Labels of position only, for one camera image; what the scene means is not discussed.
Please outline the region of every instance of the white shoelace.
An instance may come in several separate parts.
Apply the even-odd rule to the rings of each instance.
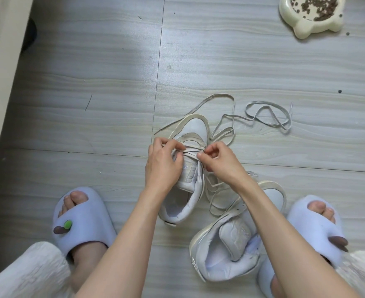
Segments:
[[[209,97],[206,97],[204,100],[202,100],[202,102],[200,102],[200,104],[198,104],[195,108],[193,108],[192,110],[190,110],[188,113],[186,113],[183,117],[161,127],[158,131],[156,131],[156,133],[154,135],[156,135],[157,133],[159,133],[160,131],[168,128],[170,125],[172,124],[175,124],[176,122],[179,122],[181,120],[183,120],[187,115],[190,115],[190,114],[193,114],[195,113],[197,110],[199,110],[199,108],[204,105],[205,103],[207,103],[208,101],[212,100],[213,98],[218,98],[218,97],[227,97],[229,99],[232,99],[233,100],[233,107],[232,107],[232,114],[223,114],[221,116],[221,119],[220,121],[218,122],[218,124],[216,125],[215,129],[212,131],[212,133],[210,134],[210,138],[209,138],[209,141],[212,143],[212,142],[215,142],[215,141],[218,141],[220,140],[221,138],[225,137],[226,135],[229,135],[232,133],[232,137],[231,137],[231,140],[226,143],[226,145],[230,145],[232,143],[232,141],[234,140],[235,138],[235,118],[240,118],[240,119],[243,119],[243,120],[246,120],[246,121],[253,121],[253,120],[258,120],[259,122],[265,124],[265,125],[268,125],[270,127],[281,127],[283,130],[285,131],[288,131],[290,128],[291,128],[291,125],[292,125],[292,121],[291,121],[291,117],[293,115],[292,113],[292,109],[293,109],[293,103],[290,104],[290,109],[289,111],[286,110],[284,107],[274,103],[274,102],[271,102],[271,101],[251,101],[249,102],[247,105],[246,105],[246,108],[245,108],[245,114],[247,117],[244,117],[244,116],[241,116],[241,115],[235,115],[235,105],[236,105],[236,101],[235,101],[235,98],[230,95],[230,94],[213,94],[213,95],[210,95]],[[253,105],[262,105],[254,115],[250,115],[248,113],[248,110],[253,106]],[[272,107],[280,110],[285,116],[286,118],[281,121],[274,113]],[[265,121],[263,120],[263,118],[261,117],[258,117],[259,113],[264,110],[264,109],[268,109],[272,115],[272,117],[274,118],[275,122],[268,122],[268,121]],[[217,129],[219,128],[219,126],[221,125],[222,121],[224,118],[230,118],[232,120],[232,126],[229,126],[229,127],[226,127],[225,129],[219,131],[218,133],[216,133]],[[202,163],[198,160],[196,154],[197,153],[200,153],[204,150],[204,148],[200,147],[200,146],[195,146],[195,145],[185,145],[185,147],[187,147],[185,150],[183,150],[183,155],[184,156],[188,156],[192,159],[195,159],[197,160],[200,165],[202,165]],[[252,176],[252,177],[255,177],[257,178],[258,175],[254,172],[251,172],[251,171],[247,171],[247,173]],[[215,197],[215,195],[221,191],[224,191],[224,190],[227,190],[229,189],[229,187],[227,188],[218,188],[219,186],[223,185],[224,182],[220,182],[220,183],[217,183],[217,184],[212,184],[211,181],[209,180],[209,178],[204,175],[206,180],[208,181],[208,183],[210,184],[210,187],[209,188],[208,186],[205,186],[205,190],[206,190],[206,195],[207,197],[209,197],[210,194],[212,194],[212,197],[210,199],[210,206],[209,206],[209,211],[211,214],[213,215],[222,215],[225,213],[226,210],[228,210],[228,207],[226,208],[223,208],[221,210],[223,210],[224,212],[222,212],[221,214],[217,213],[213,213],[212,211],[212,206],[213,205],[213,199]]]

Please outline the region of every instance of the gray floor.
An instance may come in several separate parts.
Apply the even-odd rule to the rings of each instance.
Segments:
[[[365,250],[365,0],[346,0],[340,33],[305,41],[278,3],[35,0],[39,36],[20,58],[0,142],[0,270],[51,241],[53,208],[76,186],[95,188],[120,230],[152,133],[220,92],[239,114],[252,100],[294,103],[289,134],[238,122],[231,148],[260,180],[280,183],[289,205],[307,194],[330,201],[349,249]],[[231,107],[220,99],[199,112],[214,127]],[[212,220],[202,200],[178,228],[157,222],[144,297],[261,296],[248,277],[196,275],[187,247]]]

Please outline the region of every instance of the forearm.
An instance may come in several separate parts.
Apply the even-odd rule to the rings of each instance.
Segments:
[[[115,242],[77,297],[141,297],[160,205],[144,190]]]
[[[288,297],[358,297],[248,177],[238,190]]]

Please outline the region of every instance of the shoe tongue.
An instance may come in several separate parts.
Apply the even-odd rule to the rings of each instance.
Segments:
[[[226,222],[218,231],[220,240],[230,252],[231,260],[238,261],[251,238],[249,226],[239,216]]]
[[[197,142],[192,140],[187,140],[183,143],[199,146]],[[184,157],[184,165],[182,166],[182,172],[180,178],[175,186],[184,191],[194,192],[195,182],[197,178],[196,168],[198,166],[198,161],[185,155],[183,157]]]

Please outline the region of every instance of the tile floor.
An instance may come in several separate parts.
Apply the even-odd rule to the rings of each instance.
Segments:
[[[152,133],[221,92],[241,114],[251,100],[294,103],[288,134],[238,122],[231,148],[289,205],[307,194],[333,203],[350,249],[365,249],[365,0],[347,0],[340,33],[302,42],[278,3],[35,0],[39,36],[20,58],[0,142],[0,270],[51,241],[53,208],[76,186],[95,188],[120,230]],[[214,127],[231,107],[199,112]],[[143,297],[261,297],[253,279],[196,275],[187,247],[212,220],[202,200],[179,228],[157,222]]]

